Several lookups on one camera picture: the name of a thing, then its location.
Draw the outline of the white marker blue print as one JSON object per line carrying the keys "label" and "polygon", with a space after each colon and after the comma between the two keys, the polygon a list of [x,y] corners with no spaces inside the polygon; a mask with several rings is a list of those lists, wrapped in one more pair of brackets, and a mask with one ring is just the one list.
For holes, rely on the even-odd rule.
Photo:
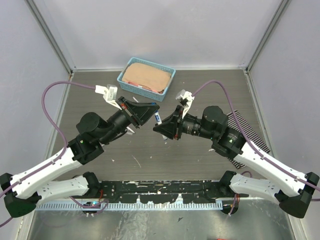
{"label": "white marker blue print", "polygon": [[[160,117],[159,112],[156,111],[156,112],[154,113],[154,116],[155,116],[155,120],[156,120],[157,125],[161,125],[161,124],[162,124],[162,120],[161,120],[161,117]],[[167,138],[166,136],[164,136],[164,135],[162,135],[162,138],[163,138],[164,141],[166,141],[166,140],[168,139],[168,138]]]}

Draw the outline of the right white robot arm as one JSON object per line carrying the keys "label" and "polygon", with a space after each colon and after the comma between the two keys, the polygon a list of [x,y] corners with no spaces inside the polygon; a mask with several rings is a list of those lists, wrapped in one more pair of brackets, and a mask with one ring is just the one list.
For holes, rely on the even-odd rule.
{"label": "right white robot arm", "polygon": [[303,173],[279,162],[257,147],[251,140],[228,126],[228,116],[218,106],[208,106],[202,118],[183,113],[178,105],[175,111],[157,124],[153,131],[171,140],[182,134],[209,139],[212,149],[222,157],[253,169],[264,179],[245,177],[227,170],[219,181],[225,197],[246,194],[277,204],[287,214],[305,217],[320,178],[313,172]]}

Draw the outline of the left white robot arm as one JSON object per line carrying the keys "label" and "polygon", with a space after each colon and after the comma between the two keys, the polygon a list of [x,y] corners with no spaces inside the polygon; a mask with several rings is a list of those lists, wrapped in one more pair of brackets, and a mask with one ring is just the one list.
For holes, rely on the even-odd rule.
{"label": "left white robot arm", "polygon": [[132,102],[123,96],[115,103],[118,110],[108,120],[95,112],[86,113],[76,125],[79,134],[65,149],[22,173],[1,175],[4,204],[12,218],[27,215],[41,204],[59,198],[93,199],[100,194],[100,182],[93,172],[64,181],[55,179],[95,160],[104,152],[104,146],[127,132],[129,125],[139,128],[160,108],[156,103]]}

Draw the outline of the blue plastic basket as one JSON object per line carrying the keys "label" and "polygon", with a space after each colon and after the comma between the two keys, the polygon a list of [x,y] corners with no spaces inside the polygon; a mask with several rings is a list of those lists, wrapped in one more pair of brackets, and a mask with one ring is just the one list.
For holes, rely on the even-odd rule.
{"label": "blue plastic basket", "polygon": [[[134,86],[134,85],[131,85],[129,83],[123,82],[122,78],[123,78],[123,75],[125,73],[125,70],[133,63],[142,63],[142,64],[145,64],[145,65],[148,65],[148,66],[155,67],[155,68],[157,68],[159,70],[171,73],[170,81],[169,81],[167,87],[165,88],[165,90],[163,91],[163,93],[153,92],[153,91],[144,89],[141,86]],[[153,100],[162,102],[164,100],[165,96],[166,96],[166,93],[167,93],[167,91],[169,89],[169,86],[171,85],[171,82],[172,82],[175,74],[176,74],[176,70],[174,68],[171,68],[171,67],[168,67],[168,66],[164,66],[164,65],[161,65],[161,64],[158,64],[158,63],[154,63],[154,62],[151,62],[151,61],[148,61],[148,60],[140,59],[140,58],[137,58],[137,57],[132,57],[128,61],[128,63],[126,64],[126,66],[124,67],[122,72],[117,77],[117,82],[119,83],[120,87],[123,90],[126,90],[126,91],[131,92],[131,93],[138,94],[140,96],[143,96],[143,97],[146,97],[146,98],[149,98],[149,99],[153,99]]]}

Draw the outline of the peach folded towel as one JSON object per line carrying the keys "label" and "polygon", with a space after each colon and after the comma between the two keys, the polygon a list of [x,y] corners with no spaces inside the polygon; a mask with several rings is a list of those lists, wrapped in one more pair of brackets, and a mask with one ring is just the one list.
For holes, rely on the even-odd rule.
{"label": "peach folded towel", "polygon": [[162,94],[172,74],[143,63],[135,62],[124,72],[122,81],[135,87]]}

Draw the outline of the black white striped cloth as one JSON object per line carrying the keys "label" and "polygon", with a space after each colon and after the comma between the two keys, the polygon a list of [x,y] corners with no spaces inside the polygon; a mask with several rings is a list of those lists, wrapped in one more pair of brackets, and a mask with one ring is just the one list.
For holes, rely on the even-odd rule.
{"label": "black white striped cloth", "polygon": [[[237,117],[237,120],[244,130],[245,135],[248,137],[249,140],[253,141],[254,144],[259,147],[261,150],[269,154],[271,152],[270,148],[266,145],[266,143],[263,141],[263,139],[253,130],[253,128],[250,126],[250,124],[247,122],[245,118],[239,113],[238,110],[234,111],[235,116]],[[237,131],[240,131],[239,126],[236,123],[236,119],[232,112],[227,114],[228,116],[228,126],[230,128],[233,128]]]}

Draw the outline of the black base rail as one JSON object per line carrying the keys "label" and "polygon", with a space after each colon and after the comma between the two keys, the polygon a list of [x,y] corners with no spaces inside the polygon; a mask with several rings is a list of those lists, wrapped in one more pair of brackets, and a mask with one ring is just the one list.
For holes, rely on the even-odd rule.
{"label": "black base rail", "polygon": [[183,204],[215,203],[219,198],[233,198],[235,193],[213,180],[163,181],[102,181],[92,196],[75,195],[75,198],[107,199],[110,203],[147,204],[174,203],[182,197]]}

